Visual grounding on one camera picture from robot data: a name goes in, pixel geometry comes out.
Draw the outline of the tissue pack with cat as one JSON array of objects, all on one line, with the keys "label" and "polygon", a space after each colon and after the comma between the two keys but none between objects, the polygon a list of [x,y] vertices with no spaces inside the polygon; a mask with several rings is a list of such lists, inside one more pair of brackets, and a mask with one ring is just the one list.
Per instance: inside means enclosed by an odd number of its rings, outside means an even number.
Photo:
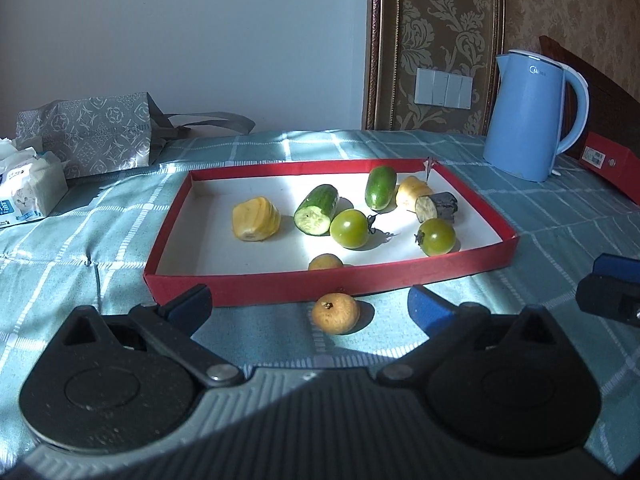
[{"label": "tissue pack with cat", "polygon": [[2,229],[46,218],[67,190],[64,164],[58,156],[1,140]]}]

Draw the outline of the red box at right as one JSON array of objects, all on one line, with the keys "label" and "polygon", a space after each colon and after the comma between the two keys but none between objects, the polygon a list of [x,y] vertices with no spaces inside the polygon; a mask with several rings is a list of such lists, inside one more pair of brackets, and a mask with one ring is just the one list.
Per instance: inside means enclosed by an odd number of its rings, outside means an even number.
[{"label": "red box at right", "polygon": [[579,163],[607,180],[635,204],[640,202],[639,157],[626,146],[590,132]]}]

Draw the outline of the large yellow starfruit chunk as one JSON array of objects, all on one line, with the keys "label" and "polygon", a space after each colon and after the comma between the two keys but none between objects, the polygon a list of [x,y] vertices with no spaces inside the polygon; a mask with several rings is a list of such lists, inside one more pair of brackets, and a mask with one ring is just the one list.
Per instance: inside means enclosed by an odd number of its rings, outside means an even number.
[{"label": "large yellow starfruit chunk", "polygon": [[264,196],[246,200],[232,209],[232,232],[243,242],[266,240],[279,231],[280,224],[280,211]]}]

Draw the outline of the green tomato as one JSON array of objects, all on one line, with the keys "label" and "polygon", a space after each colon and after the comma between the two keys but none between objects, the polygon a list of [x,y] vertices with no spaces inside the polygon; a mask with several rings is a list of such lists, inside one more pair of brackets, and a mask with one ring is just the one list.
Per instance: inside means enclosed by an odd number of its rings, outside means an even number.
[{"label": "green tomato", "polygon": [[420,224],[414,240],[425,255],[429,257],[440,256],[448,254],[454,249],[457,235],[450,222],[434,218]]},{"label": "green tomato", "polygon": [[330,225],[330,235],[346,249],[359,249],[367,244],[373,233],[375,214],[364,214],[354,208],[345,209],[335,216]]}]

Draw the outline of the dark eggplant piece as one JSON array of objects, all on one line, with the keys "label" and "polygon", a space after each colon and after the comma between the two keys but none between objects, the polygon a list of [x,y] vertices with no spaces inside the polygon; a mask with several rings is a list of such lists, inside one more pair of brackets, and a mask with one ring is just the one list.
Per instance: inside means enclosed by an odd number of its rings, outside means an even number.
[{"label": "dark eggplant piece", "polygon": [[458,200],[450,192],[422,195],[414,203],[414,212],[419,222],[442,219],[454,223],[458,211]]}]

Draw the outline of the dark wooden chair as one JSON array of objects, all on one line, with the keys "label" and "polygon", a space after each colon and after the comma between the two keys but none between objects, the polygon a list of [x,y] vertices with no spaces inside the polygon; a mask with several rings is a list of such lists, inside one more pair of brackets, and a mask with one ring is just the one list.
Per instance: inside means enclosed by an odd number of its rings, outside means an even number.
[{"label": "dark wooden chair", "polygon": [[639,155],[639,102],[619,84],[605,76],[557,41],[540,36],[541,53],[560,61],[584,76],[588,84],[590,107],[585,130],[565,154],[578,158],[584,149],[587,134],[595,132]]}]

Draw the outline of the white wall switch panel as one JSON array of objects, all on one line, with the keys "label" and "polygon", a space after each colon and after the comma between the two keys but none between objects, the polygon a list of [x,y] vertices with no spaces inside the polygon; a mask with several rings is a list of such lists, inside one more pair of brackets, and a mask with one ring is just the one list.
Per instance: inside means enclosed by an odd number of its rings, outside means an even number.
[{"label": "white wall switch panel", "polygon": [[419,105],[433,105],[469,110],[472,105],[473,78],[419,68],[413,101]]}]

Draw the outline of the blue electric kettle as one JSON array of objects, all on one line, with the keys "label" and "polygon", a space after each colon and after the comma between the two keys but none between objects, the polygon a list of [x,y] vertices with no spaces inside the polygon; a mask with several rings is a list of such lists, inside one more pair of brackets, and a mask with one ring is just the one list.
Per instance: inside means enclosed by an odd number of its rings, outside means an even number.
[{"label": "blue electric kettle", "polygon": [[[530,182],[547,180],[556,156],[571,148],[585,129],[588,82],[570,66],[544,55],[511,50],[497,56],[499,89],[484,147],[494,168]],[[562,136],[565,90],[577,98],[574,124]]]}]

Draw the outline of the small brown longan fruit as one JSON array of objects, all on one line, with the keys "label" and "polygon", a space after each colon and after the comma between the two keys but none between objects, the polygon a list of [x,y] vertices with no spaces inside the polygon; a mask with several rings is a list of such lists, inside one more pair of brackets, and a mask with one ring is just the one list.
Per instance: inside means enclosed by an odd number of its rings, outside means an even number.
[{"label": "small brown longan fruit", "polygon": [[355,328],[359,319],[358,302],[342,292],[323,295],[311,309],[311,321],[328,334],[347,334]]}]

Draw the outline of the grey patterned gift bag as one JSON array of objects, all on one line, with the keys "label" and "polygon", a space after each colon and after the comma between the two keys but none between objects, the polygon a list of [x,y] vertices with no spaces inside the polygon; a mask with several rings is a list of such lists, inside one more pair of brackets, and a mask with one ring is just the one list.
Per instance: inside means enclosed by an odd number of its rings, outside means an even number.
[{"label": "grey patterned gift bag", "polygon": [[16,138],[38,141],[66,179],[151,165],[169,141],[198,129],[249,134],[254,120],[227,112],[166,114],[148,92],[57,100],[17,115]]}]

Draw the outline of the red shallow cardboard box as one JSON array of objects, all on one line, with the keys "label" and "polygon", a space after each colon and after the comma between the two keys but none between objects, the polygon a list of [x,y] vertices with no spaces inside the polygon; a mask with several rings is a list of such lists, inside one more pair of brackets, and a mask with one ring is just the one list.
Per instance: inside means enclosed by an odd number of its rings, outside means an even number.
[{"label": "red shallow cardboard box", "polygon": [[204,285],[218,307],[350,296],[507,266],[518,234],[429,158],[192,170],[143,278],[165,302]]}]

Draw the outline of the cut cucumber piece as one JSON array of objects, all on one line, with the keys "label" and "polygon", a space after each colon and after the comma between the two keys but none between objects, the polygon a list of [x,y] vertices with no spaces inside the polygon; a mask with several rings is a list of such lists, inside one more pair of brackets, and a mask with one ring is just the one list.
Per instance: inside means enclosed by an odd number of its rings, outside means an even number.
[{"label": "cut cucumber piece", "polygon": [[340,194],[333,185],[320,184],[313,188],[294,212],[296,228],[306,235],[326,235],[339,198]]}]

